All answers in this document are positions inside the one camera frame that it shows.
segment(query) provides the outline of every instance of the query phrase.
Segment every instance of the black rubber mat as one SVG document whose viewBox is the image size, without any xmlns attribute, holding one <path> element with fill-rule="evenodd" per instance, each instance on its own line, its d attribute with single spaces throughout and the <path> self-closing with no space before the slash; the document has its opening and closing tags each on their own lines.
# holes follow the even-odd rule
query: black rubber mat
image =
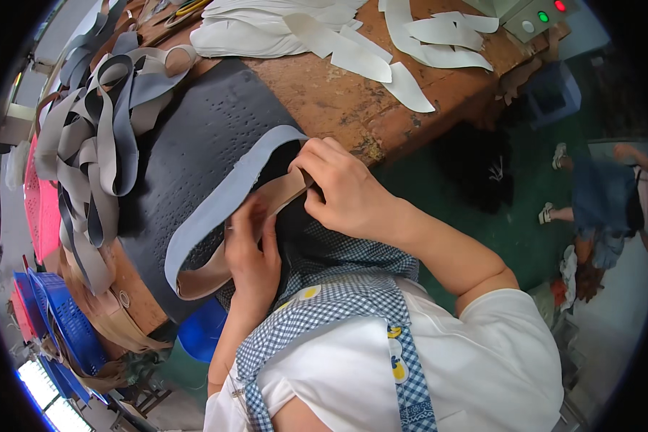
<svg viewBox="0 0 648 432">
<path fill-rule="evenodd" d="M 129 195 L 120 198 L 118 234 L 141 279 L 176 323 L 210 297 L 181 300 L 166 282 L 163 267 L 173 232 L 266 131 L 277 125 L 300 129 L 239 59 L 224 59 L 180 92 L 156 127 L 138 139 L 139 176 Z M 298 142 L 277 149 L 253 189 L 285 174 L 299 149 Z M 279 243 L 309 221 L 302 202 L 296 200 L 279 213 Z M 194 249 L 183 270 L 207 263 L 222 240 L 223 226 Z"/>
</svg>

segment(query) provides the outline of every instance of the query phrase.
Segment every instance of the woman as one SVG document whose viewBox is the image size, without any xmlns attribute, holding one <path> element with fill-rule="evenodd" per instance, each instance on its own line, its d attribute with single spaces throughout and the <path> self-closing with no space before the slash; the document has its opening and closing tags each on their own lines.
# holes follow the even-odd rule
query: woman
<svg viewBox="0 0 648 432">
<path fill-rule="evenodd" d="M 281 259 L 256 196 L 233 214 L 235 294 L 208 370 L 205 431 L 550 431 L 557 347 L 501 258 L 387 192 L 337 141 L 291 168 L 317 221 Z M 262 229 L 262 250 L 252 233 Z M 416 256 L 458 296 L 458 319 L 417 284 Z"/>
<path fill-rule="evenodd" d="M 624 247 L 624 239 L 636 236 L 648 251 L 648 156 L 630 144 L 614 146 L 614 158 L 573 160 L 567 145 L 557 144 L 552 167 L 573 173 L 571 207 L 554 209 L 546 203 L 538 215 L 540 224 L 567 220 L 576 226 L 581 240 L 595 242 L 593 265 L 610 269 Z M 634 164 L 623 165 L 631 159 Z"/>
</svg>

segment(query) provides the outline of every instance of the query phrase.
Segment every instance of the white button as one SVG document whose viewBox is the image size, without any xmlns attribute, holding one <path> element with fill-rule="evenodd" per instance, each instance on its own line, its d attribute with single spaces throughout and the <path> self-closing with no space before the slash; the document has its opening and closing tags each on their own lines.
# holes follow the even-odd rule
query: white button
<svg viewBox="0 0 648 432">
<path fill-rule="evenodd" d="M 524 20 L 524 22 L 521 23 L 523 26 L 523 30 L 526 30 L 528 33 L 532 33 L 536 31 L 536 27 L 533 25 L 532 22 L 528 21 L 527 19 Z"/>
</svg>

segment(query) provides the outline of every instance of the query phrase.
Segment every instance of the wooden workbench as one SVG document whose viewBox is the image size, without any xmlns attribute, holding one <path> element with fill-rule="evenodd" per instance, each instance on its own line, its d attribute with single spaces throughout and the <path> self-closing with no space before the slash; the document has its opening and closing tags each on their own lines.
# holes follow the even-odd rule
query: wooden workbench
<svg viewBox="0 0 648 432">
<path fill-rule="evenodd" d="M 134 17 L 139 16 L 144 3 L 144 0 L 130 2 L 128 7 Z M 411 0 L 410 4 L 415 19 L 451 10 L 479 14 L 462 0 Z M 356 19 L 363 22 L 360 33 L 390 51 L 394 62 L 404 63 L 437 112 L 414 113 L 401 105 L 381 83 L 332 66 L 329 58 L 320 59 L 312 53 L 277 59 L 243 58 L 242 61 L 268 85 L 306 134 L 336 138 L 367 165 L 413 151 L 461 120 L 481 123 L 486 109 L 495 102 L 500 78 L 549 47 L 543 35 L 522 44 L 500 27 L 496 33 L 484 35 L 482 54 L 494 66 L 493 73 L 482 68 L 436 69 L 423 66 L 398 51 L 391 42 L 383 13 L 377 11 L 376 0 L 360 8 Z M 163 26 L 151 25 L 156 21 L 153 17 L 139 27 L 142 43 L 164 31 Z M 197 27 L 199 22 L 158 47 L 168 49 L 189 44 L 189 33 Z M 564 24 L 556 32 L 556 37 L 561 39 L 569 29 Z M 190 72 L 188 81 L 218 62 L 220 59 L 201 59 Z M 124 255 L 121 248 L 114 247 L 117 254 Z M 126 257 L 122 258 L 122 262 L 129 264 Z M 150 294 L 132 266 L 127 268 L 126 277 L 116 281 L 117 289 L 125 289 L 130 294 L 130 300 L 136 304 L 130 307 L 129 313 L 138 326 L 149 333 L 166 317 L 153 299 L 148 302 Z M 140 287 L 146 293 L 139 294 Z"/>
</svg>

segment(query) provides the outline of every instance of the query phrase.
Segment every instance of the blue checkered apron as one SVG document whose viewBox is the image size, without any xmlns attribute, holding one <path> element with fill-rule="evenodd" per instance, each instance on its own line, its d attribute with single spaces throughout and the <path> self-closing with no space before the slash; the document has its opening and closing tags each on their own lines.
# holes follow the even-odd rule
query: blue checkered apron
<svg viewBox="0 0 648 432">
<path fill-rule="evenodd" d="M 299 335 L 351 316 L 378 316 L 387 322 L 389 371 L 396 382 L 401 430 L 437 430 L 430 393 L 410 334 L 406 301 L 393 275 L 373 268 L 324 276 L 318 285 L 287 298 L 242 342 L 235 356 L 238 382 L 244 386 L 245 405 L 255 430 L 274 430 L 256 381 L 266 361 Z"/>
</svg>

